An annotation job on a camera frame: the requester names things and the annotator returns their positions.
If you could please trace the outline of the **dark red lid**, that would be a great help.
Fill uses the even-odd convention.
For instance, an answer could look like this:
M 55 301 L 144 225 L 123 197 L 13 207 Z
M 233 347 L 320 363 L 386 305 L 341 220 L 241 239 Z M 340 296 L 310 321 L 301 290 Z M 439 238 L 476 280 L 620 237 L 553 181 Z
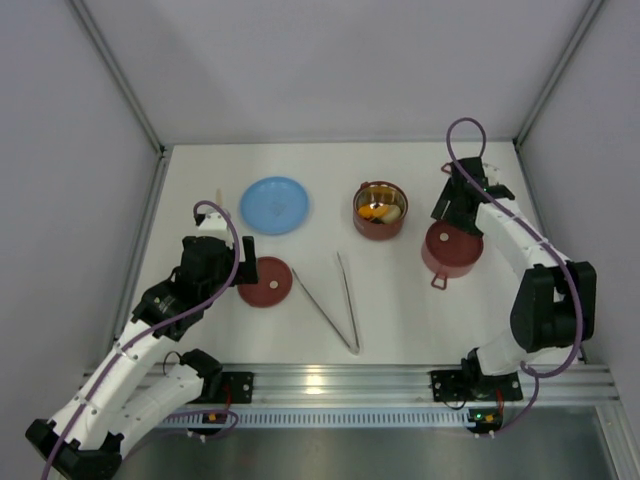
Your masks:
M 426 265 L 462 268 L 475 264 L 484 250 L 481 237 L 468 234 L 444 221 L 427 230 L 421 255 Z
M 293 274 L 281 259 L 263 256 L 257 259 L 258 282 L 237 287 L 241 299 L 251 307 L 269 308 L 281 303 L 290 293 Z

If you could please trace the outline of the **beige round food slice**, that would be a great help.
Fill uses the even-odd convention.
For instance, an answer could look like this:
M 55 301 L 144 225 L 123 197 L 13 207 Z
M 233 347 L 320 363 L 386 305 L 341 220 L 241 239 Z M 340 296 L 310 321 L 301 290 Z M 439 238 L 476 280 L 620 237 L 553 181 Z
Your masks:
M 402 210 L 397 205 L 385 205 L 382 207 L 382 214 L 379 220 L 384 224 L 392 224 L 396 222 L 402 215 Z

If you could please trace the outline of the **pink lunch container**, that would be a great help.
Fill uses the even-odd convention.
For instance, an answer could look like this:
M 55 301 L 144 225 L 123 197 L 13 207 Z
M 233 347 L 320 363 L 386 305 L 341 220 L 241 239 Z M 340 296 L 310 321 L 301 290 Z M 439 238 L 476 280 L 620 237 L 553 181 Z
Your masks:
M 431 286 L 439 290 L 446 290 L 448 282 L 452 279 L 458 279 L 467 275 L 474 267 L 474 265 L 462 268 L 446 267 L 446 266 L 425 266 L 432 272 L 433 277 L 431 280 Z

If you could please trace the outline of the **dark red lunch container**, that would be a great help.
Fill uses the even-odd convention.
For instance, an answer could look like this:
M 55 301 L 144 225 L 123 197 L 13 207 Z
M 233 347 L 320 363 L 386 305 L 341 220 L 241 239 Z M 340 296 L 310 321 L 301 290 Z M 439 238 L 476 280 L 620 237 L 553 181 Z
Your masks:
M 404 191 L 387 181 L 364 182 L 352 200 L 353 223 L 365 238 L 390 240 L 401 231 L 409 201 Z

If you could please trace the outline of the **orange round food slice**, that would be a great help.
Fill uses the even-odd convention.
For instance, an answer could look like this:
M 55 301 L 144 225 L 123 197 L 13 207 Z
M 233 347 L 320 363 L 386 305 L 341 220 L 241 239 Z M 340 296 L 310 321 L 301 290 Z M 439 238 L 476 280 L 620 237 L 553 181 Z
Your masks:
M 358 209 L 358 215 L 368 221 L 381 220 L 387 213 L 388 206 L 385 204 L 363 205 Z

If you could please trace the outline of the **metal tongs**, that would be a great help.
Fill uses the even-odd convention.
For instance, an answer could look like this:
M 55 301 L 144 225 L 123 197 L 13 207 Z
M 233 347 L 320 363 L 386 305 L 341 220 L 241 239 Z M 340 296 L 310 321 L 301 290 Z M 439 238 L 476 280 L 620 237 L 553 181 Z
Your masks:
M 313 292 L 308 288 L 303 279 L 300 277 L 295 268 L 291 268 L 291 273 L 295 284 L 301 289 L 302 294 L 309 302 L 311 307 L 320 315 L 320 317 L 329 326 L 330 330 L 335 334 L 340 343 L 353 356 L 359 356 L 362 351 L 362 342 L 358 321 L 355 314 L 354 301 L 351 295 L 351 287 L 349 276 L 347 273 L 346 262 L 340 251 L 335 252 L 335 265 L 338 271 L 338 279 L 343 297 L 346 318 L 349 322 L 350 333 L 338 324 L 337 320 L 324 308 L 324 305 L 316 298 Z

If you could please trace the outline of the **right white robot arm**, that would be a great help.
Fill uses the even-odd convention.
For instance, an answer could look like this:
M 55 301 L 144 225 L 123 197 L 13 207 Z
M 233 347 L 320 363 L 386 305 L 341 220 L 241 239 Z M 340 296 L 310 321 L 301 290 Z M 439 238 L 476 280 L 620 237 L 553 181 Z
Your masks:
M 595 268 L 557 250 L 511 190 L 489 182 L 478 157 L 451 162 L 432 216 L 472 240 L 490 240 L 519 280 L 506 329 L 461 361 L 468 390 L 483 398 L 518 370 L 536 380 L 564 372 L 594 334 Z

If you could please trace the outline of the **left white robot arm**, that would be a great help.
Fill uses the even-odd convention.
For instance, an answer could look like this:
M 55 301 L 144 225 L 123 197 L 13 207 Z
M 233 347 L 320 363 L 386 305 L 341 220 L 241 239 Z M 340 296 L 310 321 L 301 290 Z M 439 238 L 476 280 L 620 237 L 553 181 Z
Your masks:
M 187 236 L 181 262 L 147 289 L 121 336 L 82 388 L 50 419 L 36 419 L 25 436 L 66 479 L 111 479 L 131 449 L 176 409 L 212 402 L 223 366 L 200 349 L 152 387 L 135 391 L 227 288 L 258 281 L 253 237 L 240 247 L 210 236 Z

